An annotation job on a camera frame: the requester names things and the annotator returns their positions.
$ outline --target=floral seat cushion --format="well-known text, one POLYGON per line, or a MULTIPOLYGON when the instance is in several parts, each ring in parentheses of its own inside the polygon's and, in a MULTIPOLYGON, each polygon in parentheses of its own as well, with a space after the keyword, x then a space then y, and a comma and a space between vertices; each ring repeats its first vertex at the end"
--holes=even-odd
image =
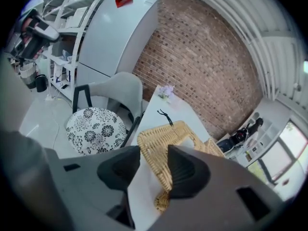
POLYGON ((114 112, 89 107, 70 117, 67 137, 80 154, 98 154, 118 149, 126 137, 124 122, 114 112))

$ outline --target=window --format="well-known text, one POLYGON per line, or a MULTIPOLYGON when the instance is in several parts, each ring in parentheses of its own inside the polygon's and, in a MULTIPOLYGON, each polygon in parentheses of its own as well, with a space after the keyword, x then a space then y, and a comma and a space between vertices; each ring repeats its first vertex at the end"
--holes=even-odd
POLYGON ((276 180, 292 163, 292 158, 279 142, 274 143, 271 149, 261 157, 261 160, 271 180, 276 180))
POLYGON ((299 158, 308 142, 307 138, 292 122, 287 123, 287 126, 282 131, 280 138, 290 149, 295 158, 299 158))
POLYGON ((273 146, 257 160, 254 167, 248 169, 252 171, 252 168, 258 166, 267 180, 274 183, 293 165, 307 146, 308 139, 289 121, 273 146))

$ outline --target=black cup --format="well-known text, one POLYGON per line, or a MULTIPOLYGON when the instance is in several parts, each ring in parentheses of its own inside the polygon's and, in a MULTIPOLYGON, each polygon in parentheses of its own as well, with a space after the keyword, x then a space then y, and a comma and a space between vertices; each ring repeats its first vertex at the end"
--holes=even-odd
POLYGON ((47 78, 45 75, 38 75, 35 78, 35 83, 38 92, 43 92, 47 89, 47 78))

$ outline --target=gray chair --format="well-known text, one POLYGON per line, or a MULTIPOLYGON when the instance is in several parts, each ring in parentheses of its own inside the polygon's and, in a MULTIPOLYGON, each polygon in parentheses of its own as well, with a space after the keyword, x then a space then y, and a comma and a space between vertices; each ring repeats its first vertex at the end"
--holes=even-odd
POLYGON ((131 112, 134 121, 121 147, 124 147, 142 115, 142 82, 130 73, 120 72, 102 83, 90 83, 75 87, 73 113, 77 111, 79 92, 84 90, 89 107, 92 107, 91 96, 112 98, 123 104, 131 112))

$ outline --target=refrigerator door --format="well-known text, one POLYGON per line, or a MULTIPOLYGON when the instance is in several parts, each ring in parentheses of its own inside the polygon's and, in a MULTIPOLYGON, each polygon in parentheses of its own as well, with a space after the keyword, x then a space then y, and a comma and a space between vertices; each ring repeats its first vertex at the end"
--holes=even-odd
MULTIPOLYGON (((79 63, 78 64, 78 71, 77 71, 77 79, 76 79, 76 85, 86 85, 93 82, 104 82, 109 79, 108 76, 103 75, 91 68, 88 68, 87 66, 79 63)), ((105 97, 91 97, 92 105, 93 107, 97 108, 107 108, 108 104, 108 98, 105 97)), ((80 109, 85 109, 88 107, 86 95, 84 91, 81 91, 79 93, 79 99, 78 99, 78 107, 80 109)))
POLYGON ((113 76, 136 27, 156 1, 133 0, 117 8, 115 0, 104 0, 86 32, 79 62, 113 76))

